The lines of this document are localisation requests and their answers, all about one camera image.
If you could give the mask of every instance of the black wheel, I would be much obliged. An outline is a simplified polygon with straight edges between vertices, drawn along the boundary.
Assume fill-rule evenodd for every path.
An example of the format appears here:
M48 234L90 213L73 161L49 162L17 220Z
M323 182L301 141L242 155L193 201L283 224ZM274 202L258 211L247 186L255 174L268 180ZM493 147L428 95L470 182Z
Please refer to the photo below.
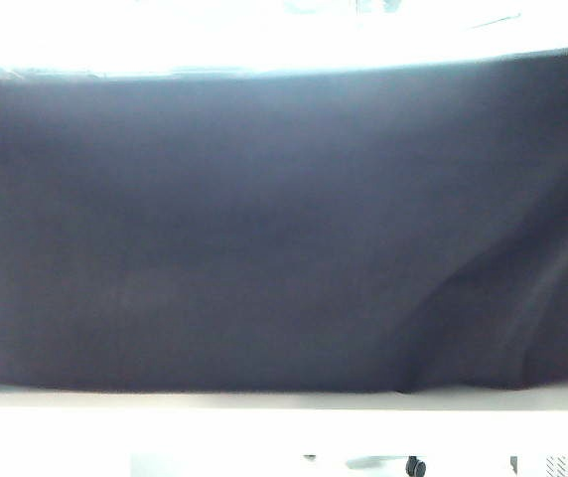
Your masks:
M423 477L425 475L425 462L414 455L410 455L405 464L405 473L410 477Z
M416 467L414 468L414 477L423 477L425 475L426 468L427 467L425 466L425 462L419 460L416 463Z

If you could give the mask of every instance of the white surface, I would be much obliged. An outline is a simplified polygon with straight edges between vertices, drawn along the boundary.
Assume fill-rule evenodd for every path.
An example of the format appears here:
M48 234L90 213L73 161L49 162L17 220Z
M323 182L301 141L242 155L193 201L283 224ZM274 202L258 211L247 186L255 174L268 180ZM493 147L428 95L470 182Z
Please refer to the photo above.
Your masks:
M156 2L152 8L149 2L122 0L0 0L0 66L108 76L173 69L264 73L568 48L568 2L557 0L404 0L396 14L368 16L282 16L257 6L272 2L253 3L253 9L234 14L220 7L232 5L223 1ZM175 4L194 7L168 7ZM518 13L519 18L470 28Z
M18 445L181 449L191 457L247 449L279 455L568 454L568 387L418 396L0 392L0 449Z

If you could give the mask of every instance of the chair wheel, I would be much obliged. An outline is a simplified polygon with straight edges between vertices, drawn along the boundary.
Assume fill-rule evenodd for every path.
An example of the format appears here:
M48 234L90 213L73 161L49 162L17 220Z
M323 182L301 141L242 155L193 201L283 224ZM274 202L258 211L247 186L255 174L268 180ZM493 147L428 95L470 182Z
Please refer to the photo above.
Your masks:
M426 468L427 467L425 466L425 462L419 460L416 463L416 468L414 469L414 477L423 477L425 475Z
M426 468L425 462L411 455L405 464L405 473L410 477L423 477Z

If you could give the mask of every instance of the dark navy fabric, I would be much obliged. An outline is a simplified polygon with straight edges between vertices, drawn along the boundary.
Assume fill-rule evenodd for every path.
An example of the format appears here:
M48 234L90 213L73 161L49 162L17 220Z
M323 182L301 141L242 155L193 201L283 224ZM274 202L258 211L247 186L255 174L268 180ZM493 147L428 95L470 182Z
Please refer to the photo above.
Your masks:
M568 380L568 55L0 83L0 384Z

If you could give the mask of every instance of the white shelf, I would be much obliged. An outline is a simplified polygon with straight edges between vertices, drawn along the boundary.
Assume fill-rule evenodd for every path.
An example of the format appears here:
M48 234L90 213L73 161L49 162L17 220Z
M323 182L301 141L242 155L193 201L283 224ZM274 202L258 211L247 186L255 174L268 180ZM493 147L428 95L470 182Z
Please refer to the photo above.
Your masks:
M0 391L0 448L568 454L568 387L383 395Z

